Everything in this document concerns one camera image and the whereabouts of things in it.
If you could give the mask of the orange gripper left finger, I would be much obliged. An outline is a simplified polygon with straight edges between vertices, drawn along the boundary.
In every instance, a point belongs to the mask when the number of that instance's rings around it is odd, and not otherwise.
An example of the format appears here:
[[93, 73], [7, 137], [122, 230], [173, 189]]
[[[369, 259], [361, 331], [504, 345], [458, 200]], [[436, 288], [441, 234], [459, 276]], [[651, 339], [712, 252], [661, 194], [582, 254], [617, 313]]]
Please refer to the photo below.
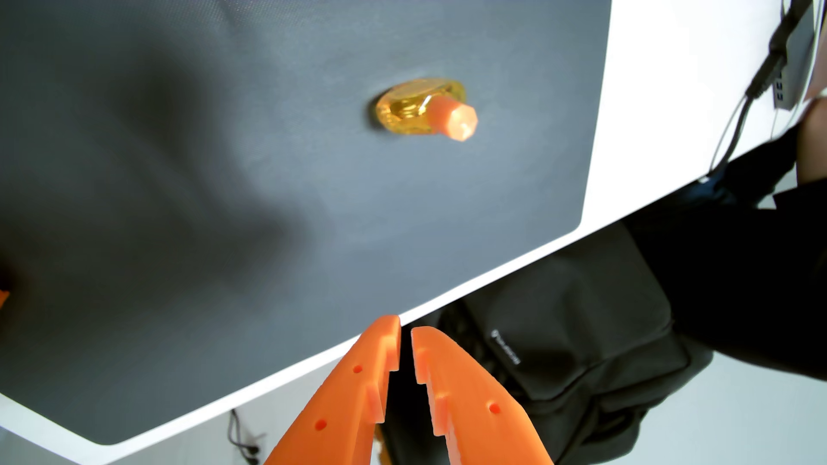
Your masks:
[[265, 464], [370, 464], [398, 370], [400, 319], [379, 317], [333, 368]]

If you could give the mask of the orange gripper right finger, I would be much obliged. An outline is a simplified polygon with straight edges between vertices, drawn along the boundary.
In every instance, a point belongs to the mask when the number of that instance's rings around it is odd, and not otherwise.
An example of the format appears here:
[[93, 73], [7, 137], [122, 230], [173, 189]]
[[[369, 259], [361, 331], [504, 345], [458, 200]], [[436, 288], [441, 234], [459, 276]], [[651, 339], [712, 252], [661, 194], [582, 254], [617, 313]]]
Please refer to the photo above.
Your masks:
[[433, 327], [411, 338], [416, 381], [427, 386], [450, 464], [553, 464], [524, 408], [469, 353]]

